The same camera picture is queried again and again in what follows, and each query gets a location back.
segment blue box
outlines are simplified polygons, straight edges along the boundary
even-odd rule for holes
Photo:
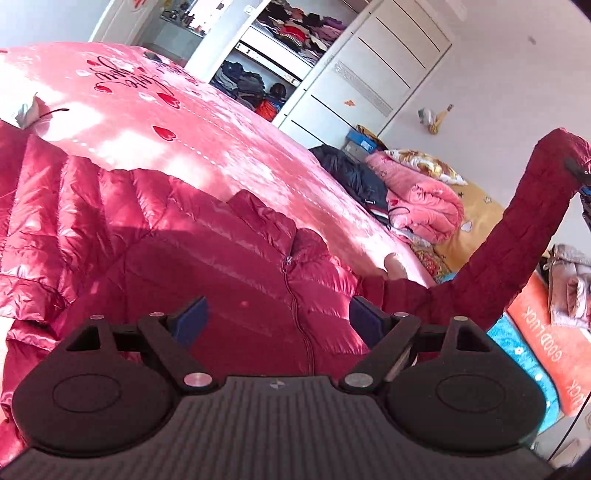
[[[360,134],[357,130],[352,128],[347,134],[347,139],[351,140],[363,148],[367,153],[374,153],[375,149],[378,148],[378,144],[371,140],[371,138]]]

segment yellow bedsheet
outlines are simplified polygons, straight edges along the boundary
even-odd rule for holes
[[[465,217],[462,227],[447,242],[435,245],[435,251],[451,271],[457,272],[501,220],[504,208],[470,181],[465,186],[450,187],[462,200]]]

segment pink bedspread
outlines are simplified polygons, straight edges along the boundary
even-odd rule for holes
[[[410,279],[433,281],[409,247],[351,199],[302,146],[174,64],[141,47],[41,44],[0,50],[0,100],[37,92],[38,135],[101,167],[154,168],[221,200],[248,189],[331,253],[372,273],[400,255]]]
[[[443,243],[460,228],[464,206],[448,185],[401,165],[383,152],[365,161],[388,187],[388,213],[393,227],[409,227],[432,244]]]

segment zipper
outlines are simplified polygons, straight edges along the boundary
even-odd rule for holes
[[[285,287],[287,288],[287,291],[291,295],[291,315],[292,315],[293,321],[294,321],[297,329],[300,331],[302,338],[304,339],[304,345],[306,347],[306,356],[308,359],[308,368],[307,368],[306,374],[307,375],[314,375],[314,350],[312,348],[312,342],[310,341],[310,338],[306,335],[304,329],[302,328],[302,326],[300,324],[300,321],[298,320],[297,300],[295,298],[296,296],[291,291],[290,284],[287,281],[287,267],[289,267],[291,265],[292,260],[293,260],[293,257],[291,255],[288,255],[285,258],[284,265],[283,265],[283,279],[285,281]]]

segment black jacket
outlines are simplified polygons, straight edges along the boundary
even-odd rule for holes
[[[380,223],[389,225],[386,201],[388,188],[373,170],[364,163],[357,163],[341,150],[328,145],[311,148],[310,151],[349,195]]]

